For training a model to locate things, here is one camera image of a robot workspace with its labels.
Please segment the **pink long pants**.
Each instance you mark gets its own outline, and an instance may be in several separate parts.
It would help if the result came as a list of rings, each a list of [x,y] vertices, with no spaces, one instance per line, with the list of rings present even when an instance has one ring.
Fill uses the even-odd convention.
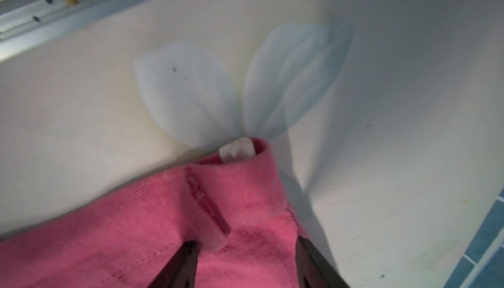
[[[270,145],[174,167],[1,243],[2,287],[147,287],[185,242],[196,287],[297,287],[302,233]]]

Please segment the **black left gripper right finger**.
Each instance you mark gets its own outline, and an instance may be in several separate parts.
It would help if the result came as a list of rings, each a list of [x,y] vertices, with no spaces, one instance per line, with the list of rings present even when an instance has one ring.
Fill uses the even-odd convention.
[[[350,287],[310,239],[302,236],[297,238],[295,262],[300,288]]]

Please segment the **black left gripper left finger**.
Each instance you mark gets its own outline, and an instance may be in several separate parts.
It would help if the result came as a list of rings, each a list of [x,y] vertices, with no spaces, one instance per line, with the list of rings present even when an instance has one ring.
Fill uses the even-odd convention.
[[[196,281],[198,255],[198,243],[185,242],[148,288],[193,288]]]

